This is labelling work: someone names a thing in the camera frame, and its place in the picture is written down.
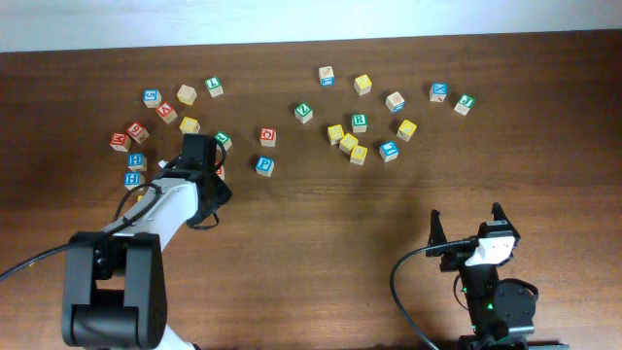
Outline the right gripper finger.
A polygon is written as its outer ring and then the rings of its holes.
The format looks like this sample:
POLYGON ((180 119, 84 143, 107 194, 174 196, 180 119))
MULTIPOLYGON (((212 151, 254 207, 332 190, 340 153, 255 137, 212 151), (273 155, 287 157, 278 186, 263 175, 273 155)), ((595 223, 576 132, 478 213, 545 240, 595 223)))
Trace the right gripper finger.
POLYGON ((447 242, 442 224, 440 222, 440 212, 436 209, 431 211, 431 230, 428 240, 429 247, 436 247, 447 242))
POLYGON ((508 223, 508 218, 505 215, 501 204, 499 202, 495 202, 492 205, 491 214, 493 215, 493 220, 495 222, 506 222, 508 223))

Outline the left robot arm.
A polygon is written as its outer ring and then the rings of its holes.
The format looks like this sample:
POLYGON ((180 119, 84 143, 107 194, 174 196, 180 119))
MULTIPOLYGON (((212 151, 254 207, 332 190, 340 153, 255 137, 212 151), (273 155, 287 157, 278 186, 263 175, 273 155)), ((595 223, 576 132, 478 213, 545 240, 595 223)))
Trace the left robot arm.
POLYGON ((208 230, 207 218, 231 199, 218 172, 225 145, 187 134, 181 153, 127 212, 99 231, 69 240, 62 299, 64 342, 84 349, 191 349, 167 322, 162 252, 180 227, 208 230))

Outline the blue block letter P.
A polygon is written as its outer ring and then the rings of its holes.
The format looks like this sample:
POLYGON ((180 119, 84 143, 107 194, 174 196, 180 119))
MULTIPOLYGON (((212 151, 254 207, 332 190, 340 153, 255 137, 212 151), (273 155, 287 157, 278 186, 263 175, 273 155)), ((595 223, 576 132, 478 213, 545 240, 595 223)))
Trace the blue block letter P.
POLYGON ((256 164, 256 172, 259 175, 270 177, 275 167, 275 162, 272 158, 260 156, 256 164))

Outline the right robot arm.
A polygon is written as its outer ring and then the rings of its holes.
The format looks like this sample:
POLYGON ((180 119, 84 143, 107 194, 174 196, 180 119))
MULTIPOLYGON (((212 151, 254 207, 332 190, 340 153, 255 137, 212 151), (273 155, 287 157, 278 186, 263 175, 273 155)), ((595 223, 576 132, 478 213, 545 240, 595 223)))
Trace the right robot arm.
POLYGON ((448 241, 440 212, 431 212, 429 257, 440 257, 441 272, 458 273, 466 297, 472 335, 458 339, 459 349, 526 349, 526 337, 535 332, 538 289, 525 281, 501 280, 498 268, 513 258, 520 234, 498 203, 493 219, 463 240, 448 241))

